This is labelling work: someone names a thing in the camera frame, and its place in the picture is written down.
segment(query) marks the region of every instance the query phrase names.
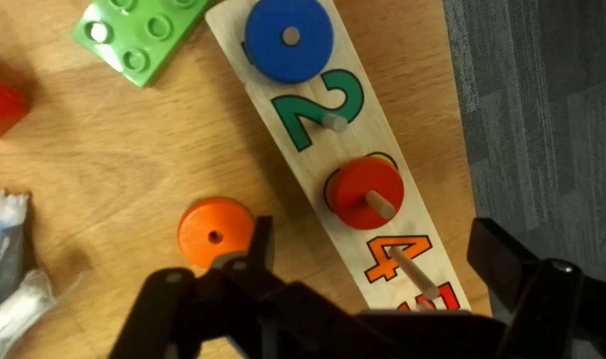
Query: black object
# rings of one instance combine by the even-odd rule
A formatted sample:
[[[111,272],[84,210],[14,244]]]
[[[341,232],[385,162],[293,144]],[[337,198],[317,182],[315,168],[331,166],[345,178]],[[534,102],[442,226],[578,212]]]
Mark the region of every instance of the black object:
[[[347,316],[303,284],[267,270],[271,220],[259,218],[247,254],[223,256],[199,280],[149,276],[111,359],[193,359],[229,338],[245,358],[568,358],[574,338],[606,356],[606,284],[560,260],[536,260],[490,220],[472,226],[468,262],[514,312],[510,326],[458,314]]]

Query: wooden peg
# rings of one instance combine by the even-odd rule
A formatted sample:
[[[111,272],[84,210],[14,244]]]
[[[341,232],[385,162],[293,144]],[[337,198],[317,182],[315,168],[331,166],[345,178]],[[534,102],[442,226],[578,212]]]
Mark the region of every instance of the wooden peg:
[[[365,202],[385,220],[392,220],[396,216],[396,208],[388,204],[379,192],[367,192]]]
[[[440,292],[438,292],[438,286],[434,286],[426,274],[412,262],[408,260],[402,250],[396,246],[396,248],[390,248],[388,252],[388,258],[394,260],[398,264],[398,268],[402,270],[402,274],[422,292],[422,296],[426,300],[438,300],[440,298]]]
[[[345,132],[345,128],[349,126],[349,122],[337,114],[323,116],[321,124],[323,124],[323,128],[329,128],[333,132]]]

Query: number puzzle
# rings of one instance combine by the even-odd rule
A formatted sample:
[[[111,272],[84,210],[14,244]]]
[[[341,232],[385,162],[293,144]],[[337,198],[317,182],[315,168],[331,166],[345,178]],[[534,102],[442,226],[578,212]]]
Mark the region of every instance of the number puzzle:
[[[335,5],[227,0],[205,19],[369,308],[468,310]],[[394,246],[436,300],[396,274]]]
[[[147,87],[209,0],[95,0],[74,39],[135,87]]]

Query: light wooden surface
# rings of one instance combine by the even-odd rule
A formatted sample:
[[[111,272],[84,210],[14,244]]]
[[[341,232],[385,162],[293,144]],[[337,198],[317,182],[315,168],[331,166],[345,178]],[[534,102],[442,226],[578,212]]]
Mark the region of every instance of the light wooden surface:
[[[446,284],[452,288],[452,296],[460,304],[458,308],[468,310],[466,296],[458,284],[458,278],[446,258],[440,236],[434,230],[430,216],[422,204],[420,192],[406,168],[402,152],[387,124],[387,116],[379,104],[379,98],[359,63],[343,21],[333,5],[333,0],[319,0],[333,25],[333,55],[325,71],[295,87],[285,87],[267,81],[257,69],[247,61],[243,51],[245,23],[253,11],[255,0],[233,0],[217,5],[207,13],[207,27],[221,45],[231,69],[243,83],[253,106],[257,108],[265,128],[273,136],[277,148],[281,150],[285,162],[289,164],[293,176],[297,178],[303,194],[319,216],[329,240],[335,244],[345,268],[349,270],[353,282],[359,286],[367,308],[373,310],[394,310],[400,304],[414,308],[414,298],[422,292],[406,276],[394,276],[388,280],[381,274],[367,276],[373,268],[383,268],[373,258],[369,244],[377,238],[388,236],[426,236],[430,246],[420,254],[414,264],[428,274],[432,282]],[[331,77],[345,77],[349,81],[333,83]],[[309,136],[309,148],[301,150],[295,146],[295,136],[289,134],[285,122],[273,102],[287,96],[287,102],[311,102],[323,108],[341,112],[341,108],[359,108],[357,114],[341,114],[351,120],[345,132],[327,132],[315,126],[311,120],[323,122],[323,112],[307,114],[311,120],[299,120],[305,128],[303,134]],[[385,226],[373,230],[353,230],[345,226],[339,216],[335,216],[323,200],[323,186],[331,174],[351,160],[365,158],[369,154],[387,154],[398,168],[402,178],[402,204],[398,214]]]
[[[275,272],[363,310],[207,27],[155,89],[137,91],[72,43],[85,7],[0,0],[0,63],[32,95],[32,114],[0,142],[0,186],[34,194],[36,250],[58,284],[80,258],[87,262],[84,282],[16,358],[105,358],[145,276],[187,266],[175,226],[207,196],[275,216]],[[460,284],[474,312],[488,314],[486,290],[464,262],[474,212],[442,5],[337,0],[337,9]]]

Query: wooden puzzle board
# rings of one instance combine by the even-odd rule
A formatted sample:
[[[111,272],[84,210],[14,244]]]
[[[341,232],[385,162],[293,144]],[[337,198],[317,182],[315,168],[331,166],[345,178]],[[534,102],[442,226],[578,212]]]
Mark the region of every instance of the wooden puzzle board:
[[[434,304],[438,310],[468,310],[341,17],[331,0],[319,3],[333,23],[335,49],[325,71],[299,87],[275,85],[247,61],[241,45],[253,0],[227,0],[211,9],[205,19],[369,308],[412,310],[418,302],[420,292],[408,278],[394,274],[396,266],[385,254],[383,246],[396,244],[410,246],[404,254],[414,256],[414,264],[440,288],[440,300]],[[321,128],[315,122],[323,112],[343,114],[351,124],[339,134]],[[373,152],[385,152],[396,162],[404,202],[387,226],[357,232],[327,208],[323,186],[337,168]]]

